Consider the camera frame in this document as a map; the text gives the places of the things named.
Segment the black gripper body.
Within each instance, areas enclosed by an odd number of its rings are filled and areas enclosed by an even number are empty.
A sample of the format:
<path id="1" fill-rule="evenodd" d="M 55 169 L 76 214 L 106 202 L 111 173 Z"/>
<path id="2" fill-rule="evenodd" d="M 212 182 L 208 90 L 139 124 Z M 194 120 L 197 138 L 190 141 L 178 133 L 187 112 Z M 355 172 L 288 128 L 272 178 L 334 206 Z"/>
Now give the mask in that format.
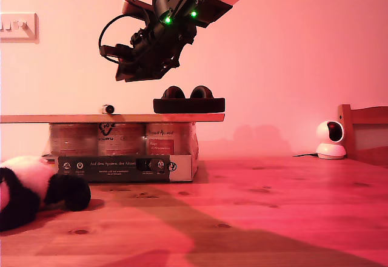
<path id="1" fill-rule="evenodd" d="M 99 53 L 126 67 L 156 67 L 167 58 L 179 58 L 184 46 L 193 44 L 196 34 L 196 25 L 191 23 L 157 23 L 139 29 L 128 44 L 108 46 L 99 43 Z"/>

